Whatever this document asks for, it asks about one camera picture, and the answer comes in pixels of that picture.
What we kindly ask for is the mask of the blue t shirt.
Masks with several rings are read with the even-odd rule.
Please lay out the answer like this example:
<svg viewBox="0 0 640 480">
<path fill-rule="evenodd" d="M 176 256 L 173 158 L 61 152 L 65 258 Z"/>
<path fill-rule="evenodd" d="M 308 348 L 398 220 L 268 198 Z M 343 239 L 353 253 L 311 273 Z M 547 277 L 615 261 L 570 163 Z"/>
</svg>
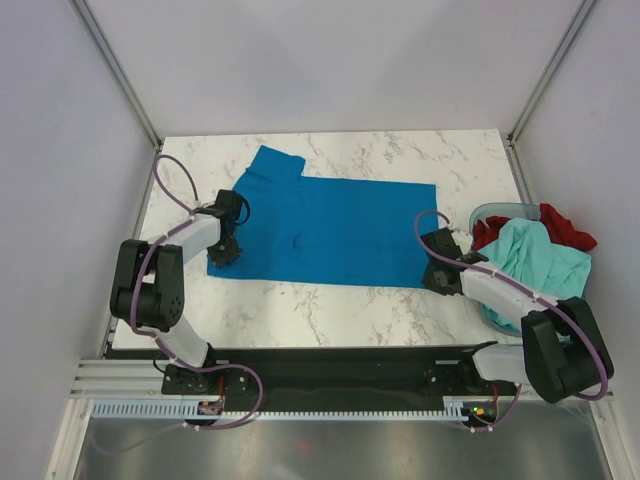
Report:
<svg viewBox="0 0 640 480">
<path fill-rule="evenodd" d="M 433 184 L 304 175 L 305 160 L 262 146 L 233 189 L 249 203 L 232 264 L 212 277 L 418 288 L 428 265 L 413 229 L 437 229 Z"/>
</svg>

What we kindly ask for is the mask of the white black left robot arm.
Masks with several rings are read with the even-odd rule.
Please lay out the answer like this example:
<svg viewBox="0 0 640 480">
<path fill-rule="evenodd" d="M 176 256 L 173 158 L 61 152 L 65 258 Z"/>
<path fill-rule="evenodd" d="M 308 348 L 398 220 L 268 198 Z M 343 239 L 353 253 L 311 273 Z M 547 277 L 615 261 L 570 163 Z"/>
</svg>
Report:
<svg viewBox="0 0 640 480">
<path fill-rule="evenodd" d="M 196 208 L 189 218 L 154 241 L 126 240 L 118 253 L 110 295 L 111 314 L 148 337 L 168 357 L 164 394 L 209 394 L 221 375 L 213 347 L 185 316 L 184 267 L 201 253 L 215 267 L 241 255 L 237 228 L 249 219 L 248 201 L 232 190 Z"/>
</svg>

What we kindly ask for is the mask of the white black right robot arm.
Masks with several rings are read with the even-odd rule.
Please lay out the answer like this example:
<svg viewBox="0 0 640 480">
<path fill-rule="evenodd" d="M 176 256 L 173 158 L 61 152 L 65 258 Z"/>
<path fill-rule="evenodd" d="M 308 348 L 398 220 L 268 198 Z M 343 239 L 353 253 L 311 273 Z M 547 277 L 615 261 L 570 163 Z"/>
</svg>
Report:
<svg viewBox="0 0 640 480">
<path fill-rule="evenodd" d="M 443 296 L 462 295 L 515 323 L 519 344 L 476 348 L 458 368 L 467 392 L 493 381 L 525 384 L 556 404 L 568 397 L 598 401 L 609 390 L 613 363 L 588 303 L 557 299 L 525 286 L 475 251 L 464 254 L 449 228 L 419 234 L 428 257 L 423 286 Z"/>
</svg>

